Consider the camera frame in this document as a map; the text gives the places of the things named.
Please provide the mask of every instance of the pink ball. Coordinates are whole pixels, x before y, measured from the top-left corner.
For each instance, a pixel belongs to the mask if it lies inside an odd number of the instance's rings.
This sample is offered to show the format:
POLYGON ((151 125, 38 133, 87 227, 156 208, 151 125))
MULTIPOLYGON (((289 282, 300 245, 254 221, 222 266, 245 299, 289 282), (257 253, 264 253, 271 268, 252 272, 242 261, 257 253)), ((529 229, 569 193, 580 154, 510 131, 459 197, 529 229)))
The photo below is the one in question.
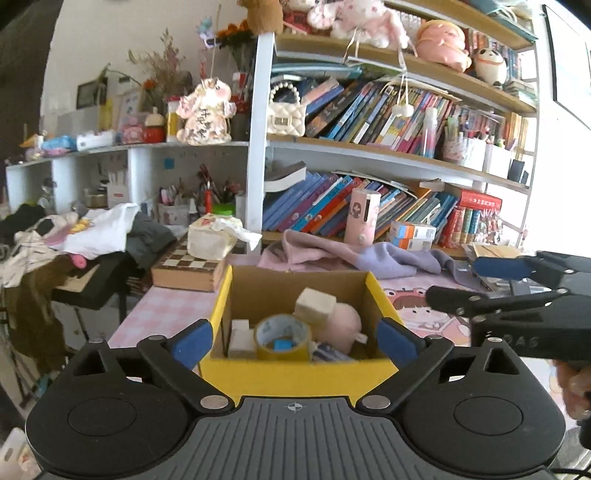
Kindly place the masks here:
POLYGON ((316 335, 316 341, 326 342, 332 348, 348 355, 358 333, 361 333, 361 317, 357 310, 346 303, 337 303, 326 320, 326 326, 316 335))

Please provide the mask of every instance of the masking tape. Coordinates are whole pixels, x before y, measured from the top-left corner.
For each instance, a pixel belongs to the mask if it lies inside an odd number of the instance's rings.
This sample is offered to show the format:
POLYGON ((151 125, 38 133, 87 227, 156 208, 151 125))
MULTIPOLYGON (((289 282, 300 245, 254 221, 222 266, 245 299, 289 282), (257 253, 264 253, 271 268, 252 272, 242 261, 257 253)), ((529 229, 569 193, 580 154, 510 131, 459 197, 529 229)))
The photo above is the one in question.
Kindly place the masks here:
POLYGON ((293 315, 280 314, 267 317, 257 324, 254 336, 256 357, 259 360, 310 361, 310 327, 293 315), (279 338, 290 338, 295 346, 284 351, 274 351, 267 347, 279 338))

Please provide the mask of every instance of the figurine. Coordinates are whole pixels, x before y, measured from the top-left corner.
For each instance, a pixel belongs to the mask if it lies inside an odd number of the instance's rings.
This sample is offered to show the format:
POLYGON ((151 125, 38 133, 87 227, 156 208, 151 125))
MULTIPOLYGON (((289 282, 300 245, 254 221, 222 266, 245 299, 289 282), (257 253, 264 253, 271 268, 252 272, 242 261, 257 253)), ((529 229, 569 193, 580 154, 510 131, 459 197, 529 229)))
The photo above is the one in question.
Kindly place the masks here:
POLYGON ((483 48, 474 56, 476 77, 493 87, 501 88, 507 80, 507 64, 499 52, 483 48))
POLYGON ((177 115, 187 122, 177 138, 189 145, 212 145, 229 142, 227 120, 236 114, 230 101, 232 90, 217 77, 203 79, 195 91, 182 97, 177 115))

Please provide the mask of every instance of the toy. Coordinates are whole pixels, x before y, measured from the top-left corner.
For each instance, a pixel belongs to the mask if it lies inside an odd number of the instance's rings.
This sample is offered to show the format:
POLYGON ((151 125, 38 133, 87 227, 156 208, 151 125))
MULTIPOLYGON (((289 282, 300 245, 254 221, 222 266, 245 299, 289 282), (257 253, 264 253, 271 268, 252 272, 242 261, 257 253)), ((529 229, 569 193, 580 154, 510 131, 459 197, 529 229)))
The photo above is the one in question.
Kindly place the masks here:
POLYGON ((507 64, 499 52, 483 48, 474 55, 476 77, 493 87, 501 88, 507 80, 507 64))
POLYGON ((418 29, 417 39, 417 54, 422 59, 443 63, 460 73, 472 64, 466 36, 451 22, 431 20, 418 29))
POLYGON ((378 48, 407 48, 409 38, 400 16, 381 0, 343 0, 320 4, 308 13, 308 23, 319 30, 332 27, 331 37, 356 39, 378 48))
POLYGON ((283 9, 279 0, 238 0, 248 10, 246 21, 255 35, 283 33, 283 9))
POLYGON ((217 77, 202 80, 191 95, 181 98, 177 114, 187 123, 177 133, 178 140, 189 145, 232 140, 227 120, 236 114, 236 105, 230 101, 231 96, 230 87, 217 77))

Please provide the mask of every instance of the white container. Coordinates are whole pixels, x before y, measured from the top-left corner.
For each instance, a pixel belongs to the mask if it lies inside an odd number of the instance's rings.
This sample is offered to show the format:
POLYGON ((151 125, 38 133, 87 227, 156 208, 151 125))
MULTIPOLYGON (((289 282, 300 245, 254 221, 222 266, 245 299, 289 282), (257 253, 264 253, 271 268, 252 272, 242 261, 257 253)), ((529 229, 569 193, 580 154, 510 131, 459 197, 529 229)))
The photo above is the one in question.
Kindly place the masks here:
POLYGON ((509 150, 495 145, 487 145, 482 171, 496 175, 502 179, 507 178, 511 165, 511 156, 509 150))
POLYGON ((163 225, 189 226, 189 206, 158 204, 158 221, 163 225))

